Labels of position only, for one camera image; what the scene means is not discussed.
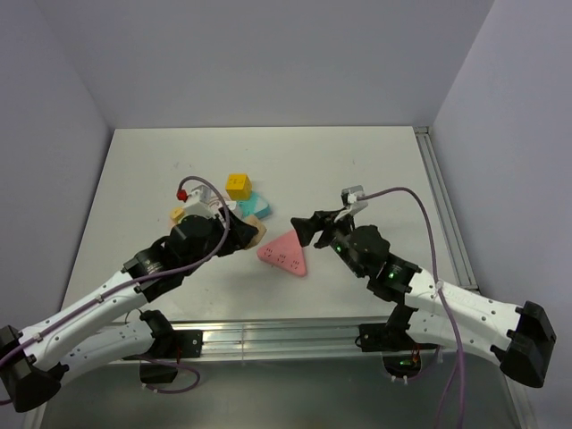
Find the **beige cube socket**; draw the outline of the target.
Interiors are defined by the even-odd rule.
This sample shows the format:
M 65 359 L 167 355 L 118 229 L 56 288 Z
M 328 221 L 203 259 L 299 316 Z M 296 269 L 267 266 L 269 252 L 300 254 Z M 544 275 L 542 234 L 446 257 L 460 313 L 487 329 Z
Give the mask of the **beige cube socket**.
M 257 229 L 256 235 L 252 238 L 249 244 L 246 246 L 246 249 L 254 248 L 257 246 L 262 238 L 265 236 L 267 229 L 265 225 L 254 215 L 251 214 L 243 220 L 244 223 L 253 226 Z

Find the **pink triangular power strip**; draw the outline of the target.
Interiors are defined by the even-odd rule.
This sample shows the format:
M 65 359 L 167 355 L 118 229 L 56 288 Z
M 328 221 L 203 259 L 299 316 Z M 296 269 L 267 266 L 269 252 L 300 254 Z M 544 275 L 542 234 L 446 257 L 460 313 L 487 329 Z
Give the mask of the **pink triangular power strip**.
M 294 230 L 290 230 L 257 250 L 257 257 L 264 263 L 280 268 L 298 277 L 307 275 L 304 250 Z

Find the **teal triangular power strip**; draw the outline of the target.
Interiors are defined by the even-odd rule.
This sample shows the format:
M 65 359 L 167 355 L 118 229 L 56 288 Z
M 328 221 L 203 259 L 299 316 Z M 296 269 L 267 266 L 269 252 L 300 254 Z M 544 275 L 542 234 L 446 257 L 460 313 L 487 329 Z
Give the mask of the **teal triangular power strip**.
M 249 199 L 238 201 L 237 206 L 243 219 L 254 215 L 257 219 L 262 220 L 272 213 L 268 201 L 255 191 L 250 192 Z

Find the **yellow cube socket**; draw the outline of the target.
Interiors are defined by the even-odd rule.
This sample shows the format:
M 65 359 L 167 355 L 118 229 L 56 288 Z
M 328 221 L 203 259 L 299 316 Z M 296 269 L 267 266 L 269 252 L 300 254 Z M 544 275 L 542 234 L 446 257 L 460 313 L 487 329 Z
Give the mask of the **yellow cube socket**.
M 226 181 L 225 190 L 233 201 L 249 200 L 252 184 L 246 173 L 231 173 Z

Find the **light yellow plug adapter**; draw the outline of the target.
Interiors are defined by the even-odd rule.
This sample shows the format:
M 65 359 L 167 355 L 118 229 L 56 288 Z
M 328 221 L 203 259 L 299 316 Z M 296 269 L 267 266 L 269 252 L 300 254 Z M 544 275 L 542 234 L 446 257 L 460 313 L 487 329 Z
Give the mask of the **light yellow plug adapter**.
M 173 223 L 179 223 L 184 216 L 185 216 L 185 211 L 181 206 L 175 207 L 169 213 L 169 218 Z

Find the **white charger adapter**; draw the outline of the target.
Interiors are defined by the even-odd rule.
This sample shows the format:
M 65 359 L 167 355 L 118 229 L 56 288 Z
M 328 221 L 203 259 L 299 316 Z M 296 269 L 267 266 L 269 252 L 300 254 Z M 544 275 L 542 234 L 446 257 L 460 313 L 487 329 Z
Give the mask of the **white charger adapter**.
M 236 201 L 231 201 L 231 200 L 229 200 L 229 201 L 226 202 L 226 205 L 227 205 L 228 209 L 229 209 L 230 211 L 232 211 L 234 214 L 237 213 L 237 210 L 239 209 L 239 206 L 238 206 L 238 204 L 237 204 Z

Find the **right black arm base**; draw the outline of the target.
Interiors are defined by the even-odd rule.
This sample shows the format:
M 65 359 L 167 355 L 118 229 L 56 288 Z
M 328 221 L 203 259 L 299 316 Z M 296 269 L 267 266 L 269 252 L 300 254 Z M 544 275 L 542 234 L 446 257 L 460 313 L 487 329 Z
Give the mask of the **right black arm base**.
M 439 346 L 415 342 L 387 323 L 360 324 L 354 343 L 364 353 L 382 355 L 383 369 L 392 383 L 416 380 L 442 359 Z

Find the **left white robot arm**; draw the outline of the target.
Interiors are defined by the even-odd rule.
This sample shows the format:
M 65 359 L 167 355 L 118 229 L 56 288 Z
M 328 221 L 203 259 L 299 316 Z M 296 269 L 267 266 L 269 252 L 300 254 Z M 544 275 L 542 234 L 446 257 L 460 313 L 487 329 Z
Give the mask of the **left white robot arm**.
M 122 315 L 182 285 L 211 257 L 254 247 L 265 226 L 251 215 L 184 217 L 83 299 L 36 324 L 1 330 L 5 404 L 24 413 L 52 399 L 73 378 L 123 358 L 174 358 L 177 335 L 158 310 L 116 329 Z

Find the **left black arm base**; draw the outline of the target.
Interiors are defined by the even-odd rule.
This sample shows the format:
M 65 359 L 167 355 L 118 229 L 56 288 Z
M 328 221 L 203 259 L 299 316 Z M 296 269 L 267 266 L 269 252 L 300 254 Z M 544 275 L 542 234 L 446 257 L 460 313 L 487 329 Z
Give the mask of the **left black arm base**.
M 161 394 L 178 394 L 195 389 L 200 383 L 200 372 L 185 364 L 187 358 L 200 358 L 203 348 L 202 330 L 174 330 L 155 338 L 151 348 L 135 356 L 140 361 L 139 379 L 144 389 Z M 180 389 L 166 389 L 179 372 L 186 371 L 195 376 L 194 382 Z

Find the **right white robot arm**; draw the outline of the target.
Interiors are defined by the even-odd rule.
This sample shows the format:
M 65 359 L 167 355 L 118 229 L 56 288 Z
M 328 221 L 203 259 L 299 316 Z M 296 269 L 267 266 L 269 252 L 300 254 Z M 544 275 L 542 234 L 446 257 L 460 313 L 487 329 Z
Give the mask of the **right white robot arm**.
M 331 248 L 377 298 L 394 303 L 387 321 L 360 325 L 356 344 L 364 352 L 462 348 L 518 383 L 543 387 L 557 336 L 542 306 L 439 286 L 427 270 L 392 254 L 376 226 L 356 226 L 350 215 L 317 211 L 290 222 L 301 246 Z

